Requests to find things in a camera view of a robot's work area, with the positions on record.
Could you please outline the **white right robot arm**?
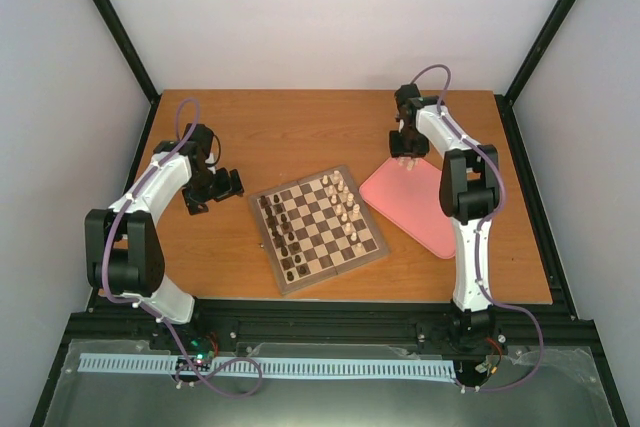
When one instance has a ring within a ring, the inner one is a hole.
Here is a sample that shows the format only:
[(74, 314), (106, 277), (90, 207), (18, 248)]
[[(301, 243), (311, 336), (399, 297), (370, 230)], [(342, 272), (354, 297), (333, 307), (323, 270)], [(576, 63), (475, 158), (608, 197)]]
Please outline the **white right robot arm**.
[(423, 158), (433, 147), (443, 160), (439, 202), (452, 221), (456, 243), (450, 335), (487, 335), (494, 326), (488, 237), (504, 191), (497, 149), (467, 135), (440, 96), (424, 97), (414, 83), (402, 85), (394, 98), (398, 128), (389, 133), (391, 156)]

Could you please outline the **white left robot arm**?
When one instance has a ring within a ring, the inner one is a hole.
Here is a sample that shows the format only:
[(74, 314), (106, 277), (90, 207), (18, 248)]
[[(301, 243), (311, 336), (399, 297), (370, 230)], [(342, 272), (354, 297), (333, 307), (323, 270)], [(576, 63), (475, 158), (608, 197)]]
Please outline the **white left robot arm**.
[(114, 303), (145, 308), (186, 349), (201, 347), (208, 325), (193, 315), (195, 298), (165, 273), (157, 224), (180, 194), (191, 215), (208, 211), (210, 201), (242, 196), (237, 170), (217, 165), (217, 136), (203, 124), (188, 124), (184, 136), (162, 141), (140, 178), (106, 209), (91, 210), (84, 221), (87, 279)]

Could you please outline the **wooden chess board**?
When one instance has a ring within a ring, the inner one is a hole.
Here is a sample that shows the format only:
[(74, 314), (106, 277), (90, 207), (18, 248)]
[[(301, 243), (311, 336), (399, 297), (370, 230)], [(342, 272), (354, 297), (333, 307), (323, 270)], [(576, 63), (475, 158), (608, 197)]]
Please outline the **wooden chess board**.
[[(334, 172), (339, 171), (342, 181), (348, 186), (349, 192), (339, 191), (339, 184), (334, 183)], [(323, 185), (322, 179), (328, 176), (329, 184)], [(338, 202), (331, 203), (333, 195), (328, 194), (328, 187), (333, 186)], [(351, 218), (352, 207), (347, 207), (347, 195), (354, 194), (354, 204), (360, 205), (358, 219)], [(273, 202), (273, 196), (280, 197), (280, 203), (284, 207), (283, 213), (277, 213)], [(259, 199), (265, 196), (268, 206), (271, 207), (272, 216), (277, 220), (279, 236), (272, 237), (271, 228), (266, 223), (268, 218), (264, 208), (260, 206)], [(341, 214), (336, 213), (336, 206), (342, 205)], [(375, 222), (371, 212), (362, 199), (358, 186), (345, 165), (335, 166), (310, 176), (294, 180), (280, 186), (264, 190), (249, 197), (249, 207), (256, 221), (262, 237), (262, 245), (265, 250), (276, 284), (281, 294), (288, 295), (312, 285), (323, 282), (329, 278), (344, 274), (366, 264), (378, 261), (389, 255), (388, 244)], [(341, 222), (342, 214), (346, 213), (348, 221)], [(286, 214), (291, 231), (295, 235), (293, 242), (288, 241), (288, 234), (282, 230), (280, 216)], [(351, 223), (352, 231), (346, 233), (344, 226)], [(352, 242), (350, 236), (357, 234), (357, 242)], [(291, 245), (299, 243), (300, 251), (291, 251)], [(356, 251), (356, 244), (362, 243), (363, 251)], [(280, 256), (280, 248), (286, 247), (288, 256)], [(301, 255), (302, 262), (295, 264), (294, 256)], [(282, 260), (289, 258), (292, 267), (284, 270)], [(307, 274), (301, 276), (298, 268), (305, 266)], [(292, 271), (295, 277), (289, 282), (286, 273)]]

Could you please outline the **pink plastic tray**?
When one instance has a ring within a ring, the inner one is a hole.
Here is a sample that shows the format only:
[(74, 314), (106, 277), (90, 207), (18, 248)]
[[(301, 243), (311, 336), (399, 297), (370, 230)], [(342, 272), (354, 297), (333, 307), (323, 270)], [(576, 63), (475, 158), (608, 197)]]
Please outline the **pink plastic tray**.
[(362, 199), (436, 257), (454, 257), (454, 229), (439, 202), (441, 171), (420, 158), (399, 160), (387, 159), (360, 186)]

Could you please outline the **black aluminium base frame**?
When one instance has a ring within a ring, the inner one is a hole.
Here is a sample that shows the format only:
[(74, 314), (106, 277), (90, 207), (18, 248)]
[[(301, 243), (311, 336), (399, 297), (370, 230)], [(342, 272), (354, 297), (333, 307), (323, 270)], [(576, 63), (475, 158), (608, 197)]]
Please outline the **black aluminium base frame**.
[[(580, 347), (591, 354), (588, 365), (597, 372), (601, 384), (601, 400), (617, 426), (629, 421), (624, 411), (596, 326), (577, 314), (568, 282), (557, 252), (542, 200), (533, 177), (510, 96), (495, 98), (509, 151), (514, 160), (518, 189), (524, 198), (529, 223), (535, 238), (538, 256), (552, 295), (549, 305), (531, 305), (530, 310), (540, 322), (545, 348)], [(409, 351), (430, 352), (431, 347), (409, 336), (443, 314), (442, 304), (388, 304), (329, 301), (226, 301), (206, 302), (204, 310), (213, 321), (229, 318), (240, 336), (240, 347), (258, 345), (263, 340), (281, 341), (286, 345), (317, 343), (321, 346), (346, 344), (400, 346)], [(63, 363), (72, 347), (83, 341), (163, 341), (152, 330), (149, 321), (139, 315), (127, 314), (108, 306), (92, 295), (87, 309), (70, 317), (58, 353), (34, 413), (35, 426), (62, 426), (58, 410), (66, 373)]]

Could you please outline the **black right frame post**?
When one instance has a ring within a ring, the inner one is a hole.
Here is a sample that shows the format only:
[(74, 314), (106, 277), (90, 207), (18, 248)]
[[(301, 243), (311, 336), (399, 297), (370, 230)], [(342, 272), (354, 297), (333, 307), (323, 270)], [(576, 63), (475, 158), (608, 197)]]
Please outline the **black right frame post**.
[(577, 0), (556, 0), (549, 15), (529, 48), (506, 93), (505, 101), (513, 107), (552, 44), (556, 34), (571, 12)]

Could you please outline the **black frame post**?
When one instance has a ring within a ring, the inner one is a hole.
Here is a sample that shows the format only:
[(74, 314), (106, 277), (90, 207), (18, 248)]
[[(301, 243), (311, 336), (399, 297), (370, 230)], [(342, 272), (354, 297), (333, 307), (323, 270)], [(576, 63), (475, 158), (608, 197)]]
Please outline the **black frame post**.
[(156, 102), (158, 93), (128, 32), (111, 0), (92, 0), (105, 26), (115, 41), (131, 73), (149, 103)]
[(505, 101), (513, 107), (552, 44), (556, 34), (571, 12), (577, 0), (556, 0), (549, 15), (529, 48), (506, 93)]

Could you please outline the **black left frame post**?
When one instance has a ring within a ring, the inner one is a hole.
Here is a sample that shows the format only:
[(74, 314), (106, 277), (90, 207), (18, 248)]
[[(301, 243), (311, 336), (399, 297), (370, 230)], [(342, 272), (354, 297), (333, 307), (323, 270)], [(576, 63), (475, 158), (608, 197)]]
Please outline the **black left frame post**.
[(128, 32), (111, 0), (92, 0), (105, 26), (115, 41), (131, 73), (149, 103), (156, 102), (158, 93)]

